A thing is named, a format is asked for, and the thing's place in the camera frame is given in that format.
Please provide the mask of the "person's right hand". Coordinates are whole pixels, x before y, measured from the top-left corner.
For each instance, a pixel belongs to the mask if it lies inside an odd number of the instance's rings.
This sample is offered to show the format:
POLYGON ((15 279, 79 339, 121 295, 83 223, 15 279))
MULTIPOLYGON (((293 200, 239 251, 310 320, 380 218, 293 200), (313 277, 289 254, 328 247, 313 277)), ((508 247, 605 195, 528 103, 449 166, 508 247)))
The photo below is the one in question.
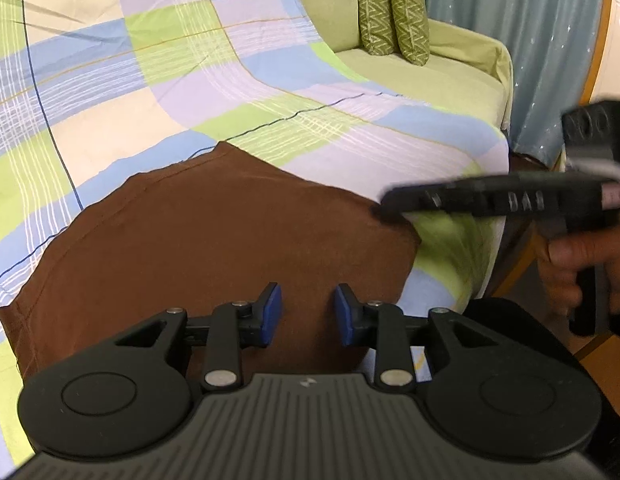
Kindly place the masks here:
POLYGON ((603 266, 609 281, 609 309, 620 313, 620 224, 613 229, 578 233, 546 240, 535 239, 540 275, 548 302, 559 315, 568 316, 582 301, 576 274, 603 266))

